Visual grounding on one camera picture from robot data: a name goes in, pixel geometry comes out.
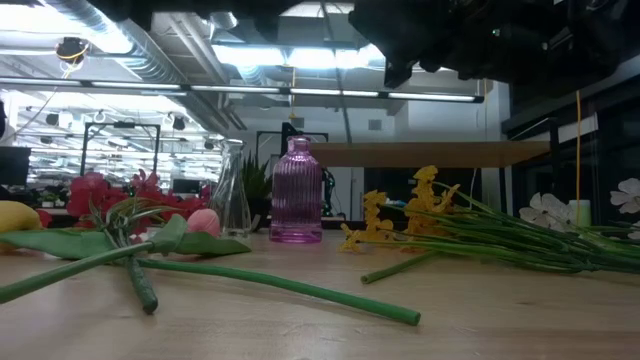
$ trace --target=white flower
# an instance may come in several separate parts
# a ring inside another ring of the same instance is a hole
[[[520,209],[522,220],[560,232],[568,230],[566,224],[575,221],[575,211],[551,194],[533,195],[528,208]]]
[[[635,178],[627,179],[618,184],[618,189],[622,192],[611,192],[611,204],[622,205],[620,208],[621,214],[634,214],[640,211],[640,180]]]
[[[640,228],[640,221],[633,224],[633,229],[639,229],[639,228]],[[640,240],[640,231],[632,232],[631,234],[629,234],[629,239]]]

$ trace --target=table surface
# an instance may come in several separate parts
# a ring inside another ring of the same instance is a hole
[[[441,259],[371,285],[404,259],[338,254],[252,238],[254,252],[208,262],[366,296],[422,312],[417,327],[239,280],[147,270],[159,298],[144,315],[127,276],[103,266],[0,306],[0,359],[638,359],[640,276],[553,275]],[[63,264],[0,257],[0,285]]]

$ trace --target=ribbed glass bottle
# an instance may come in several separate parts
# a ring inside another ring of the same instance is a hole
[[[309,152],[309,138],[291,136],[289,150],[273,169],[271,241],[322,240],[322,169]]]

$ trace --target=wall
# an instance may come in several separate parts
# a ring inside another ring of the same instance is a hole
[[[388,116],[384,109],[349,109],[354,143],[359,142],[456,142],[500,141],[501,121],[509,117],[508,86],[494,83],[486,104],[407,102],[395,116]],[[229,136],[247,143],[246,153],[255,153],[256,131],[280,132],[282,121],[287,121],[290,109],[237,108],[236,112],[250,131],[230,132]],[[341,111],[333,108],[299,108],[296,116],[305,118],[305,132],[329,134],[330,142],[346,142],[344,120]],[[381,131],[369,131],[368,120],[382,120]],[[262,135],[259,160],[269,161],[271,155],[280,153],[280,135]],[[336,178],[333,198],[337,212],[348,219],[362,219],[362,195],[364,170],[362,168],[330,168]],[[483,201],[499,208],[499,182],[497,169],[482,171]]]
[[[287,108],[237,108],[249,131],[232,131],[229,137],[245,141],[245,155],[255,154],[256,132],[275,131],[278,134],[263,134],[258,144],[261,163],[280,154],[280,131],[282,122],[288,120],[291,110]],[[325,108],[298,108],[296,116],[305,118],[304,131],[307,133],[327,133],[330,142],[346,142],[346,131],[341,111]],[[394,136],[394,118],[384,109],[348,109],[353,142],[387,142]],[[382,130],[369,131],[369,119],[382,120]],[[324,142],[321,136],[312,136],[312,141]],[[364,191],[364,169],[329,168],[336,179],[332,197],[334,213],[343,212],[347,219],[362,219],[361,203]]]

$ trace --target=exposed ductwork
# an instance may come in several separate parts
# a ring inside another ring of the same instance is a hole
[[[238,26],[238,19],[230,11],[213,12],[209,20],[216,28],[222,30],[231,30]]]
[[[149,35],[131,20],[116,25],[86,0],[40,1],[69,19],[84,24],[96,35],[112,38],[113,42],[131,43],[128,54],[141,58],[118,61],[143,81],[176,84],[188,82]],[[187,94],[176,98],[176,101],[185,106],[205,130],[224,134],[229,128],[227,115],[211,106],[201,95]]]
[[[242,80],[244,80],[247,85],[251,86],[269,86],[267,84],[267,77],[264,75],[264,71],[262,71],[262,67],[249,65],[249,66],[236,66],[238,69],[238,73]]]

